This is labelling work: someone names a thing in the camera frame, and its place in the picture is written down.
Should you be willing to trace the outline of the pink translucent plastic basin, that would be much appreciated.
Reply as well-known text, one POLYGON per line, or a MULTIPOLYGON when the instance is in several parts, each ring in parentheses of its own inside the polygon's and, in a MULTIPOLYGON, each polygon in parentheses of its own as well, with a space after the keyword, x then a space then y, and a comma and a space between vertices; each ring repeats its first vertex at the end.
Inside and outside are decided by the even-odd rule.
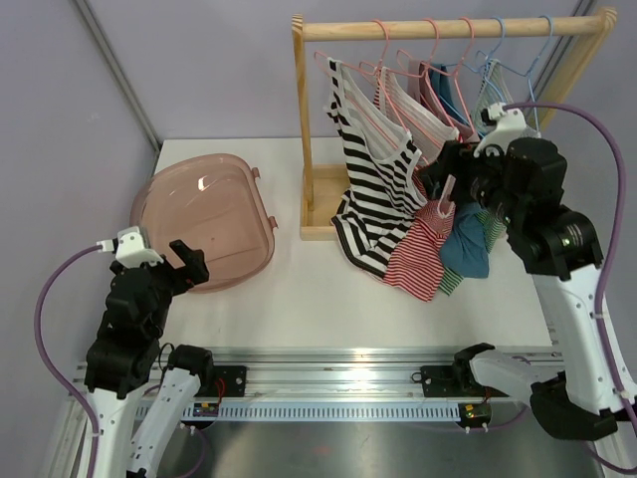
POLYGON ((183 262, 169 243, 202 250, 210 274, 193 293, 212 293, 265 269, 275 250, 276 219, 260 195, 259 169, 232 153, 192 157, 157 173, 138 191, 129 224, 147 231, 170 264, 183 262))

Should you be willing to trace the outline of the mauve pink tank top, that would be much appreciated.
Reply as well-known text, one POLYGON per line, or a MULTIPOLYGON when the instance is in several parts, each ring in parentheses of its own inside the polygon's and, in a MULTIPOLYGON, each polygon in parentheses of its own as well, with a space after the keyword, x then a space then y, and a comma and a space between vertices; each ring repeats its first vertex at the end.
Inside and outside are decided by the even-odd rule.
POLYGON ((444 125, 452 125, 464 142, 477 142, 480 137, 472 129, 467 115, 460 106, 456 106, 452 96, 451 76, 443 64, 433 64, 422 75, 425 65, 418 60, 409 62, 408 72, 419 74, 419 78, 409 78, 407 93, 424 108, 431 112, 444 125))

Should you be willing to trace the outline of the wooden clothes rack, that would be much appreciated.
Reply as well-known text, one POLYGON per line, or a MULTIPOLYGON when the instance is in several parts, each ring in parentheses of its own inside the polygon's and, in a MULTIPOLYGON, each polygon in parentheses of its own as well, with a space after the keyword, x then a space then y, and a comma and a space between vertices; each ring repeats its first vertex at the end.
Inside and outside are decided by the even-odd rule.
POLYGON ((306 44, 311 42, 563 37, 568 38, 565 55, 556 61, 556 71, 538 89, 541 101, 562 103, 594 59, 617 23, 613 7, 600 7, 593 15, 541 18, 510 18, 500 24, 495 19, 307 23, 297 14, 292 19, 295 73, 303 153, 301 238, 329 241, 335 238, 330 218, 348 187, 343 164, 313 164, 309 82, 306 44))

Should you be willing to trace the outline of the green white striped tank top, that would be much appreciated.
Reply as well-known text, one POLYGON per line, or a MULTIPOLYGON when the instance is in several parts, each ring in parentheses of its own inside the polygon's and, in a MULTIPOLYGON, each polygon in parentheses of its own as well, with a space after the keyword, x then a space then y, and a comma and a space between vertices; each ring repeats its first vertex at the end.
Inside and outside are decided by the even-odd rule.
MULTIPOLYGON (((487 106, 494 103, 510 104, 514 101, 505 81, 504 72, 506 69, 507 67, 505 67, 498 59, 491 59, 482 70, 483 79, 481 87, 479 89, 475 106, 471 110, 471 118, 479 135, 487 133, 487 127, 480 117, 482 109, 485 109, 487 106)), ((480 220, 483 222, 485 228, 490 264, 490 254, 493 251, 497 240, 504 236, 505 225, 499 221, 494 214, 490 213, 486 209, 481 209, 483 212, 480 214, 480 220)), ((444 274, 438 286, 438 291, 450 296, 464 279, 472 278, 459 276, 444 266, 444 274)))

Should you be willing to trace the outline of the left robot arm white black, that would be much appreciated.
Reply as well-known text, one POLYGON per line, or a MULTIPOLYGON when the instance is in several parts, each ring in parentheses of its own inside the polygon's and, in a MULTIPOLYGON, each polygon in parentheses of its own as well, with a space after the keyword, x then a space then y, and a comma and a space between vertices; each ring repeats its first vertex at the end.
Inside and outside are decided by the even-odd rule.
POLYGON ((114 277, 97 338, 87 353, 87 400, 97 416, 99 477, 154 477, 186 404, 207 394, 215 372, 210 351, 180 345, 170 354, 158 395, 141 424, 135 413, 160 356, 174 297, 209 279, 204 254, 171 242, 182 266, 167 261, 128 268, 112 263, 114 277))

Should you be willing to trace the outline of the red white striped tank top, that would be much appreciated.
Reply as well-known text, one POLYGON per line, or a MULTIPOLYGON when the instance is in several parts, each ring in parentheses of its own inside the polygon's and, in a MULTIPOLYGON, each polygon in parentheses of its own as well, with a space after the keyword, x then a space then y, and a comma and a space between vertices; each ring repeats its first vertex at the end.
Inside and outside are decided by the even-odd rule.
POLYGON ((384 282, 429 302, 444 276, 440 250, 452 231, 456 204, 449 199, 436 199, 418 181, 417 172, 433 164, 444 142, 456 139, 459 132, 411 98, 386 67, 378 77, 374 104, 389 120, 408 130, 414 145, 421 151, 411 184, 426 198, 407 235, 391 255, 384 282))

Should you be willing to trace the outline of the black white striped tank top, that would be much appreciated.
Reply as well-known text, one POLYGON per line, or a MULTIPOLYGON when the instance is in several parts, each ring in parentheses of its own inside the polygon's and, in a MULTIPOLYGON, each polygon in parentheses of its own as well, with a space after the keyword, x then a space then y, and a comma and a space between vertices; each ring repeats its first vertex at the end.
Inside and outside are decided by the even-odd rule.
POLYGON ((328 68, 325 112, 341 139, 349 181, 330 222, 349 263, 383 279, 392 253, 426 202, 411 184, 421 151, 367 98, 342 61, 331 58, 328 68), (367 121, 352 98, 385 128, 398 148, 367 121))

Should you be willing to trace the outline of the aluminium mounting rail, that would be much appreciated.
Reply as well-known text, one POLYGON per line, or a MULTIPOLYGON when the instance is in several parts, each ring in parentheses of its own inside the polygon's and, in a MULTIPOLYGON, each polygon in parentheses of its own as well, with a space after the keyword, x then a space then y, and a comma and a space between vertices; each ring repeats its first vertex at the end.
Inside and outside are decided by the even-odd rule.
POLYGON ((449 365, 455 349, 186 349, 163 355, 148 381, 193 378, 203 393, 244 387, 252 399, 403 400, 422 395, 423 365, 449 365))

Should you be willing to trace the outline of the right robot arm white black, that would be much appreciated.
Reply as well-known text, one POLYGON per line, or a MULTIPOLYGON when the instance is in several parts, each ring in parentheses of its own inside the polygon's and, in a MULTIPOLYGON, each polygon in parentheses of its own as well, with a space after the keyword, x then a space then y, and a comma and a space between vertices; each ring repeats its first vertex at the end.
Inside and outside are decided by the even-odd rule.
POLYGON ((542 313, 558 336, 563 370, 549 374, 486 343, 454 355, 451 378, 464 394, 494 389, 531 409, 561 440, 597 441, 636 409, 636 384, 620 372, 612 329, 597 322, 603 255, 592 222, 561 202, 566 159, 549 140, 522 137, 507 148, 448 140, 418 176, 425 185, 454 179, 453 200, 475 202, 507 229, 507 241, 531 275, 542 313))

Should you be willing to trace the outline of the teal blue tank top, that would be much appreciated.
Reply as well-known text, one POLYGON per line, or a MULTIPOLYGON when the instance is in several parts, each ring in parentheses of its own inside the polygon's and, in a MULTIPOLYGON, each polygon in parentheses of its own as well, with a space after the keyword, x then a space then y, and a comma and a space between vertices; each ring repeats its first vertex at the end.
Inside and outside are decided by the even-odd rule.
MULTIPOLYGON (((429 70, 431 86, 445 113, 454 121, 463 141, 474 142, 475 127, 460 89, 452 87, 452 77, 443 64, 434 64, 429 70)), ((486 279, 489 276, 489 252, 483 222, 483 212, 476 203, 461 203, 456 207, 452 231, 440 250, 444 266, 459 276, 486 279)))

